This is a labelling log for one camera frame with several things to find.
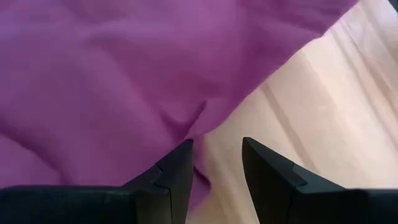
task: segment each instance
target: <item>light wood floor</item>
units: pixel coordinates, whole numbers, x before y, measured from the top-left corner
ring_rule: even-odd
[[[362,0],[206,136],[210,198],[189,223],[258,223],[243,175],[250,136],[344,187],[398,188],[398,14]]]

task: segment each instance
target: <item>purple fabric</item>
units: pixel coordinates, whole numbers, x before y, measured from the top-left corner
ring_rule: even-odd
[[[0,187],[121,185],[200,138],[356,0],[0,1]]]

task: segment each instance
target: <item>floor plank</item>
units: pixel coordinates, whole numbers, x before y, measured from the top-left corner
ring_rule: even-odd
[[[206,135],[209,199],[189,223],[258,223],[243,176],[250,136],[350,188],[398,188],[398,14],[362,0]]]

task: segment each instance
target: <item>wood grain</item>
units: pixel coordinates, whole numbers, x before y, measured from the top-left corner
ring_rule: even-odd
[[[213,190],[189,223],[258,223],[241,160],[250,136],[344,186],[398,188],[398,14],[362,0],[206,135]]]

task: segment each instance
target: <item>wooden floor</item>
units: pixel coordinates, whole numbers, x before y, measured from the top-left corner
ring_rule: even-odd
[[[398,14],[388,1],[362,0],[206,136],[213,191],[190,224],[258,223],[243,136],[344,187],[398,188]]]

